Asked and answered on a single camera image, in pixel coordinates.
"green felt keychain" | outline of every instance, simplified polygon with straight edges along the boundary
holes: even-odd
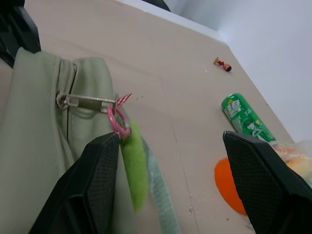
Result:
[[[131,134],[120,144],[135,212],[147,201],[149,178],[139,127],[131,121]]]

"plastic bag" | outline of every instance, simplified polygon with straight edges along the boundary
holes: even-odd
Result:
[[[312,187],[312,141],[304,140],[293,145],[279,143],[273,148],[287,166]]]

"food item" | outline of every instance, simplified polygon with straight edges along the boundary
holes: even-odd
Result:
[[[302,178],[306,178],[312,172],[312,160],[306,157],[293,158],[286,164]]]
[[[271,145],[277,144],[275,137],[241,94],[229,95],[221,106],[237,132],[253,135]]]

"pink keyring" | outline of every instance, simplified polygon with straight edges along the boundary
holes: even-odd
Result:
[[[120,133],[121,139],[125,139],[131,133],[130,123],[120,108],[116,108],[116,111],[120,115],[120,117],[123,121],[123,124],[125,125],[125,129],[116,121],[114,113],[113,113],[113,105],[110,105],[109,107],[107,107],[107,115],[108,115],[109,121],[111,122],[111,124],[113,126],[113,130],[115,132]]]

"light green strap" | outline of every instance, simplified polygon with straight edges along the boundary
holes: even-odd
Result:
[[[121,108],[127,119],[129,118],[128,113]],[[158,217],[163,234],[180,234],[179,222],[176,218],[175,210],[172,205],[171,197],[166,185],[166,181],[162,176],[160,166],[157,158],[153,151],[147,144],[143,136],[141,136],[144,151],[147,158],[147,167],[149,172],[150,180],[150,191],[153,196],[154,202],[158,210]]]

